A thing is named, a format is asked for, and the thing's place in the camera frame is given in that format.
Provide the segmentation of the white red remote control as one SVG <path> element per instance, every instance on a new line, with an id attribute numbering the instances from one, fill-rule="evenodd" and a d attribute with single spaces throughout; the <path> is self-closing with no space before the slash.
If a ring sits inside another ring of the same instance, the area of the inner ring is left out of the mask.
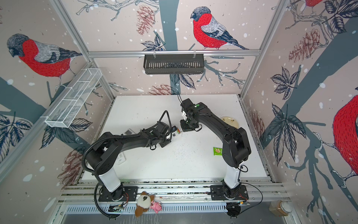
<path id="1" fill-rule="evenodd" d="M 176 137 L 181 134 L 181 130 L 179 128 L 177 128 L 176 126 L 173 126 L 171 128 L 171 133 L 172 133 L 173 137 Z"/>

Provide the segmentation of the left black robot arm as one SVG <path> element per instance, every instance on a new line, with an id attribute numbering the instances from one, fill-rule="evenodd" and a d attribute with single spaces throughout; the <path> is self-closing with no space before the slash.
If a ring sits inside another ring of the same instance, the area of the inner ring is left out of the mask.
<path id="1" fill-rule="evenodd" d="M 147 147 L 155 150 L 158 145 L 164 148 L 172 140 L 172 123 L 169 112 L 165 110 L 159 121 L 139 133 L 114 135 L 105 132 L 83 153 L 83 170 L 91 173 L 98 183 L 111 195 L 113 201 L 124 196 L 124 186 L 114 170 L 117 157 L 128 150 Z"/>

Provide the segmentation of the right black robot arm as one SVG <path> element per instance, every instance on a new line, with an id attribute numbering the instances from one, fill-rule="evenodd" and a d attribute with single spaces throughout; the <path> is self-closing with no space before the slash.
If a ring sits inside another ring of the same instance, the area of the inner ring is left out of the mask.
<path id="1" fill-rule="evenodd" d="M 184 132 L 198 132 L 205 125 L 221 140 L 222 157 L 227 164 L 222 183 L 223 195 L 229 200 L 239 197 L 242 190 L 240 175 L 244 172 L 244 162 L 251 154 L 246 130 L 225 123 L 202 102 L 194 104 L 185 99 L 180 106 L 183 116 L 180 125 Z"/>

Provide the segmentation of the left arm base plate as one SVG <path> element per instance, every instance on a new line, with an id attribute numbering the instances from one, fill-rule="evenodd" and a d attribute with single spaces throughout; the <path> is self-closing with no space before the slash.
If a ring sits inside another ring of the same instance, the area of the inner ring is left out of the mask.
<path id="1" fill-rule="evenodd" d="M 102 187 L 98 200 L 100 202 L 134 202 L 137 198 L 138 189 L 137 186 L 124 186 L 114 192 L 109 192 L 105 187 Z"/>

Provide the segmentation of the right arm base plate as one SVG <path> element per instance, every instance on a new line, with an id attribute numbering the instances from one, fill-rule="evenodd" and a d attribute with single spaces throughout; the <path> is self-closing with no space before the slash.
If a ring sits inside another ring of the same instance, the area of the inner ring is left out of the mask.
<path id="1" fill-rule="evenodd" d="M 226 185 L 211 185 L 209 195 L 213 201 L 243 200 L 248 201 L 249 196 L 244 185 L 230 189 Z"/>

